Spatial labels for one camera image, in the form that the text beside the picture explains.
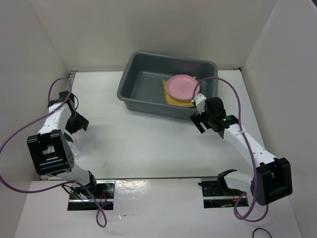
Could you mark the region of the clear glass cup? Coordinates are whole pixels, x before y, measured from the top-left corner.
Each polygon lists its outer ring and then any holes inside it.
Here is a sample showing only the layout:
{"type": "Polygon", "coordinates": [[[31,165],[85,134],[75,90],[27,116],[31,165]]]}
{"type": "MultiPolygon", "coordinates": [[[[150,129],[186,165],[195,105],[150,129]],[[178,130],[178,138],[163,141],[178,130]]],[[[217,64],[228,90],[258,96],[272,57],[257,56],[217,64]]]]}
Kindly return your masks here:
{"type": "Polygon", "coordinates": [[[76,139],[76,137],[67,131],[64,133],[65,139],[74,155],[75,159],[78,159],[80,157],[80,150],[79,150],[79,144],[76,139]]]}

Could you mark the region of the yellow woven bamboo mat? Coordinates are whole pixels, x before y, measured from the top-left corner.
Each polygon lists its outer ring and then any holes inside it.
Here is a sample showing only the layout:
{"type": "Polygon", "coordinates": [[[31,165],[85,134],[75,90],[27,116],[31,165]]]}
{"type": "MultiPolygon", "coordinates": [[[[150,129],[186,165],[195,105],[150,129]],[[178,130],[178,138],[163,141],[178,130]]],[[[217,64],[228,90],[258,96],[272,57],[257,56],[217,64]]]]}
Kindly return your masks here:
{"type": "Polygon", "coordinates": [[[168,105],[172,105],[172,106],[179,106],[179,107],[185,107],[185,108],[191,108],[193,107],[193,103],[192,102],[179,102],[179,101],[175,101],[171,98],[169,98],[167,96],[167,90],[166,90],[166,82],[168,80],[165,80],[163,79],[162,80],[162,84],[163,84],[163,93],[164,93],[164,98],[165,98],[165,102],[168,104],[168,105]]]}

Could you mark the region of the pink bear plate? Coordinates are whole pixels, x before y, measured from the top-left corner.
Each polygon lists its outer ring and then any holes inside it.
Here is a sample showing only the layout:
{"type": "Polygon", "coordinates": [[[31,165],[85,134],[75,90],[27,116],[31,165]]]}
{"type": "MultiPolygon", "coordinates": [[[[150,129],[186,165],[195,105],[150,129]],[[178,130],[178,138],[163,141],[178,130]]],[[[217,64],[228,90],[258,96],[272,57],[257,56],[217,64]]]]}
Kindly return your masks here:
{"type": "Polygon", "coordinates": [[[189,99],[199,94],[200,86],[194,77],[179,74],[171,77],[166,82],[166,90],[178,99],[189,99]]]}

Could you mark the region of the cream bear plate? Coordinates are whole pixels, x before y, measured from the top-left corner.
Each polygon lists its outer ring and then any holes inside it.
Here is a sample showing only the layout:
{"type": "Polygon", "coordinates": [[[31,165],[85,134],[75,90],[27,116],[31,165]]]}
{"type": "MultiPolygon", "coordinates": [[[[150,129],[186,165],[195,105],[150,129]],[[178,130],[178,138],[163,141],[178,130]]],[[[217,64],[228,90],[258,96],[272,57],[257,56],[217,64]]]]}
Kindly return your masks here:
{"type": "Polygon", "coordinates": [[[189,98],[189,99],[178,99],[176,97],[173,97],[172,95],[170,95],[168,92],[167,92],[167,96],[175,101],[179,101],[179,102],[191,102],[192,101],[192,98],[189,98]]]}

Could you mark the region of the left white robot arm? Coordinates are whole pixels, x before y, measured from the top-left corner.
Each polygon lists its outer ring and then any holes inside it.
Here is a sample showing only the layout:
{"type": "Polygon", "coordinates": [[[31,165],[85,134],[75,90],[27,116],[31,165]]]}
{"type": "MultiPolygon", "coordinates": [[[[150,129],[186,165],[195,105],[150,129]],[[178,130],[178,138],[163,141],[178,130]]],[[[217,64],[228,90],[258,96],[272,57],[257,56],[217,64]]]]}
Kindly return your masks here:
{"type": "Polygon", "coordinates": [[[27,138],[27,146],[37,174],[74,182],[75,191],[87,198],[99,192],[94,175],[75,163],[75,134],[86,131],[89,121],[75,109],[75,96],[69,91],[49,101],[49,116],[35,135],[27,138]]]}

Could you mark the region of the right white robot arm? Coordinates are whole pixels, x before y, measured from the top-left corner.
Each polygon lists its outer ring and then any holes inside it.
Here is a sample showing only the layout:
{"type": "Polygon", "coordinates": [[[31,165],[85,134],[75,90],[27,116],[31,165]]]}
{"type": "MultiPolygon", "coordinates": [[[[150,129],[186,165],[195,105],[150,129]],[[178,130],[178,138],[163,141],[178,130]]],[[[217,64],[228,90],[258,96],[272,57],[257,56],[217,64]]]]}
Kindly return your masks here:
{"type": "Polygon", "coordinates": [[[265,206],[292,194],[291,166],[286,158],[277,158],[264,149],[240,124],[237,117],[227,115],[219,97],[198,94],[192,100],[197,112],[190,116],[200,131],[212,129],[229,142],[248,162],[253,174],[230,169],[218,174],[217,189],[223,195],[232,190],[250,192],[256,202],[265,206]]]}

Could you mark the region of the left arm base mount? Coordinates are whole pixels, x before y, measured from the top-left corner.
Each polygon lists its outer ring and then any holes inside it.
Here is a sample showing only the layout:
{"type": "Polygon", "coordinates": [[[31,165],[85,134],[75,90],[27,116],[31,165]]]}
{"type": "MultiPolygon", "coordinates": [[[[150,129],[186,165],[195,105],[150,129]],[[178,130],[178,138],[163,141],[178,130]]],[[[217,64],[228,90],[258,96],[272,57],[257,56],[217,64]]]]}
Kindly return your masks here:
{"type": "Polygon", "coordinates": [[[90,196],[83,188],[64,185],[63,189],[68,193],[68,211],[98,210],[95,199],[103,210],[113,210],[115,180],[97,180],[94,191],[90,196]]]}

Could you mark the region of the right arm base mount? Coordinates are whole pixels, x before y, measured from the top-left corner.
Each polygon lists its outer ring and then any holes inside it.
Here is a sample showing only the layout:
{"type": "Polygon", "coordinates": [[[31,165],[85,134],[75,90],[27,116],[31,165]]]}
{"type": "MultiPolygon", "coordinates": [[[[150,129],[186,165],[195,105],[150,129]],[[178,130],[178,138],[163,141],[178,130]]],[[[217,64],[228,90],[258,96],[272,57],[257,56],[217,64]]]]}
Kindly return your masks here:
{"type": "Polygon", "coordinates": [[[204,208],[233,208],[242,191],[229,189],[223,192],[218,185],[217,178],[201,179],[198,186],[202,190],[204,208]]]}

